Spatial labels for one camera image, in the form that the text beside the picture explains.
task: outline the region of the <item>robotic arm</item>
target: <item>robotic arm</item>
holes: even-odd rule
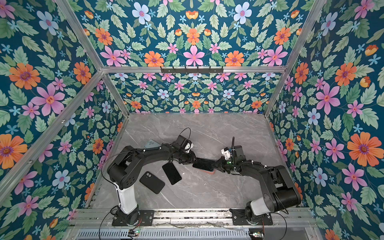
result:
[[[118,193],[119,217],[129,225],[137,224],[139,208],[135,200],[134,183],[139,177],[141,168],[152,162],[169,160],[176,160],[180,164],[209,161],[221,172],[228,174],[237,172],[259,180],[263,197],[248,202],[245,208],[246,218],[251,224],[257,223],[266,213],[300,204],[300,195],[285,167],[268,167],[260,162],[247,160],[242,147],[234,146],[234,138],[232,147],[224,148],[223,156],[216,162],[196,157],[191,151],[192,147],[192,142],[181,135],[173,143],[162,144],[160,147],[135,149],[126,146],[121,151],[122,154],[118,155],[107,169]]]

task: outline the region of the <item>phone case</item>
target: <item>phone case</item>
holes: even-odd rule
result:
[[[161,181],[158,177],[148,171],[144,173],[144,175],[140,178],[139,181],[156,194],[159,194],[165,186],[165,183],[163,181]]]

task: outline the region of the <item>floral wallpaper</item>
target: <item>floral wallpaper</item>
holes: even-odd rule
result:
[[[62,239],[76,209],[85,206],[123,119],[100,81],[3,203],[0,239]]]
[[[1,179],[89,81],[94,67],[50,0],[0,0],[0,39]]]
[[[269,115],[327,240],[384,238],[384,1],[325,6]]]
[[[313,2],[85,0],[76,14],[106,66],[278,66]]]

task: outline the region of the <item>black cable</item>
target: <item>black cable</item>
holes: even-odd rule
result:
[[[287,221],[285,220],[285,217],[283,215],[281,215],[280,213],[277,213],[277,212],[271,212],[271,213],[272,214],[278,214],[278,215],[280,215],[284,219],[284,222],[285,222],[285,232],[284,232],[284,235],[279,239],[279,240],[282,240],[285,237],[285,234],[287,233],[287,227],[288,227],[287,226]]]

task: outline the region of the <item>pink flower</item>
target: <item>pink flower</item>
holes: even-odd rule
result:
[[[85,102],[86,102],[86,103],[87,103],[88,101],[93,102],[93,98],[92,98],[92,97],[93,97],[94,95],[95,95],[95,94],[94,94],[93,92],[90,92],[89,95],[85,97]]]
[[[292,172],[296,172],[296,166],[293,162],[291,162],[291,166],[289,168],[292,170]]]
[[[251,87],[252,87],[251,80],[249,80],[248,82],[247,82],[247,81],[244,81],[244,85],[243,85],[243,87],[245,87],[245,89],[247,89],[247,88],[251,88]]]
[[[195,45],[192,45],[191,47],[191,53],[185,52],[183,53],[184,57],[189,58],[187,62],[185,63],[187,66],[192,65],[203,65],[203,61],[200,59],[204,57],[205,53],[203,52],[197,52],[197,47]]]
[[[156,79],[155,73],[144,73],[144,79],[147,79],[152,82],[152,79]]]
[[[222,74],[220,74],[220,75],[217,75],[216,76],[216,79],[220,79],[220,82],[223,82],[224,80],[228,80],[229,79],[229,75],[230,75],[231,73],[222,73]]]
[[[298,107],[296,107],[296,106],[292,109],[292,115],[293,115],[295,118],[297,118],[297,116],[300,115],[299,110],[300,110],[300,108],[298,108]]]
[[[264,50],[264,49],[262,48],[262,50],[261,50],[260,52],[258,52],[257,54],[258,54],[257,58],[264,59],[264,57],[268,56],[268,51],[267,51],[267,50]]]
[[[34,106],[33,103],[31,103],[31,102],[28,103],[28,106],[24,105],[24,106],[22,106],[22,108],[25,110],[23,112],[23,115],[24,116],[29,115],[29,117],[31,119],[34,119],[35,115],[40,115],[40,112],[37,111],[37,109],[39,109],[39,106]]]
[[[216,84],[217,84],[217,83],[213,83],[213,82],[211,81],[210,83],[207,84],[208,89],[213,90],[213,89],[217,88]]]
[[[182,84],[180,81],[178,81],[177,83],[175,83],[175,89],[179,90],[180,89],[184,89],[184,84]]]
[[[48,151],[48,150],[51,150],[53,148],[53,144],[50,143],[48,144],[47,148],[45,149],[45,151],[39,156],[39,162],[43,162],[45,160],[45,157],[52,157],[52,152],[51,151]]]
[[[95,109],[92,109],[92,107],[87,107],[85,108],[85,115],[88,116],[89,118],[95,116],[94,112],[95,112]]]
[[[314,85],[315,87],[317,87],[317,91],[319,91],[320,89],[322,90],[324,87],[323,85],[325,84],[325,81],[324,81],[324,78],[320,78],[320,79],[317,79],[317,83]]]
[[[139,86],[140,86],[140,88],[142,88],[144,90],[147,89],[147,87],[148,87],[147,82],[143,82],[143,81],[139,82]]]
[[[37,171],[33,171],[33,172],[30,172],[27,175],[25,175],[20,180],[19,184],[16,186],[15,194],[19,195],[23,191],[24,185],[25,185],[25,187],[33,187],[33,181],[30,179],[36,177],[36,175],[37,175]]]
[[[175,79],[175,76],[173,76],[172,73],[160,73],[160,75],[162,76],[161,80],[163,81],[167,80],[167,82],[171,82],[171,79]]]
[[[342,169],[342,172],[347,175],[347,177],[344,178],[344,182],[346,184],[350,184],[352,182],[352,187],[356,191],[359,190],[359,184],[363,187],[368,186],[365,180],[360,178],[364,175],[364,170],[358,169],[355,172],[355,167],[351,163],[348,165],[348,169],[349,171],[346,168]]]
[[[288,77],[287,80],[285,80],[285,90],[290,91],[291,87],[293,87],[293,77]]]
[[[169,53],[174,53],[176,54],[176,51],[178,51],[179,49],[176,47],[176,44],[169,44],[169,47],[168,47],[168,50],[169,50]]]
[[[59,151],[61,151],[61,154],[65,154],[65,152],[70,152],[70,147],[72,144],[70,144],[68,141],[61,142],[59,147]]]
[[[272,49],[268,50],[268,58],[265,58],[263,60],[263,63],[269,63],[268,66],[274,66],[275,63],[276,65],[281,65],[283,64],[283,60],[280,58],[285,57],[288,52],[281,52],[283,50],[283,45],[280,45],[277,47],[276,52],[273,51]]]
[[[25,202],[19,203],[19,208],[21,208],[19,212],[19,216],[25,215],[29,216],[32,213],[32,209],[35,209],[39,206],[39,204],[35,203],[37,200],[39,200],[39,197],[34,197],[32,199],[31,195],[28,195],[25,199]]]
[[[373,3],[372,0],[361,0],[361,6],[355,8],[355,13],[357,13],[355,16],[355,20],[358,19],[360,16],[361,18],[365,18],[365,16],[367,16],[368,10],[371,10],[374,6],[375,3]]]
[[[280,152],[281,152],[281,154],[282,154],[282,156],[283,156],[284,161],[287,162],[288,159],[287,159],[286,154],[287,154],[288,150],[287,150],[286,148],[283,147],[283,145],[281,144],[281,141],[280,141],[280,144],[279,144],[279,142],[277,142],[277,144],[278,144],[279,147],[280,147]]]
[[[351,211],[352,209],[354,211],[358,210],[358,208],[355,206],[355,204],[358,201],[356,199],[354,199],[354,198],[351,199],[351,194],[349,192],[347,192],[347,195],[342,193],[341,196],[344,198],[343,200],[341,200],[341,203],[344,204],[344,205],[347,205],[348,211]]]
[[[97,85],[96,85],[96,90],[98,91],[98,92],[100,92],[100,90],[103,90],[104,89],[104,87],[103,87],[103,81],[102,80],[100,80],[98,83],[97,83]]]
[[[342,152],[340,152],[341,150],[344,149],[344,144],[341,144],[339,143],[338,145],[336,145],[336,139],[332,139],[332,145],[329,143],[329,142],[326,142],[325,143],[325,146],[330,149],[330,150],[327,150],[327,152],[325,153],[327,156],[331,156],[332,155],[332,160],[333,162],[337,162],[337,157],[339,157],[340,159],[344,159],[344,154]]]
[[[214,54],[214,53],[218,53],[219,49],[220,49],[220,47],[217,45],[217,43],[215,43],[215,45],[211,44],[211,48],[209,50],[212,51],[212,54]]]
[[[303,95],[303,93],[301,93],[301,87],[297,88],[295,87],[295,91],[292,93],[292,95],[294,96],[293,97],[293,101],[300,101],[300,97]]]
[[[120,57],[124,57],[125,60],[127,60],[128,58],[131,59],[130,55],[131,55],[131,53],[127,52],[126,49],[120,50]]]
[[[364,104],[362,104],[362,103],[358,104],[358,101],[355,100],[355,101],[353,102],[353,105],[352,105],[352,104],[348,104],[348,107],[349,107],[350,109],[347,111],[347,113],[348,113],[348,114],[352,114],[353,118],[355,118],[355,117],[356,117],[356,113],[359,114],[359,115],[362,114],[362,111],[361,111],[360,109],[361,109],[363,106],[364,106]]]
[[[64,105],[59,102],[59,100],[63,100],[65,97],[64,93],[56,93],[55,94],[55,86],[50,83],[47,86],[48,92],[44,90],[44,88],[37,87],[37,92],[42,96],[32,98],[31,102],[36,105],[43,105],[41,112],[43,116],[47,116],[51,113],[51,108],[54,113],[59,114],[64,109]]]
[[[329,114],[331,112],[331,105],[336,107],[340,105],[340,101],[338,98],[333,98],[336,94],[338,94],[340,87],[333,87],[331,91],[329,91],[329,84],[324,84],[324,93],[316,93],[317,99],[321,100],[317,103],[316,109],[322,109],[324,107],[325,114]]]
[[[247,78],[247,73],[235,73],[235,78],[238,78],[239,81],[241,81],[243,78]]]
[[[5,18],[8,15],[8,17],[15,19],[15,16],[11,13],[15,11],[15,8],[6,4],[6,0],[0,0],[0,17]]]
[[[52,82],[52,84],[56,86],[56,87],[55,87],[56,90],[59,90],[59,89],[60,89],[60,91],[63,91],[64,88],[67,86],[67,85],[65,85],[65,84],[63,83],[63,79],[62,79],[62,78],[61,78],[61,79],[55,78],[55,81]]]
[[[319,153],[319,150],[321,150],[320,142],[316,142],[314,139],[312,140],[313,143],[310,143],[310,146],[312,147],[311,151],[315,152],[316,154]]]
[[[105,46],[104,50],[106,51],[106,53],[101,52],[100,55],[103,56],[104,58],[108,58],[107,60],[108,66],[112,66],[113,64],[115,64],[116,67],[120,67],[121,66],[120,63],[127,62],[126,60],[119,58],[120,57],[119,50],[114,50],[112,53],[112,50],[108,46]]]

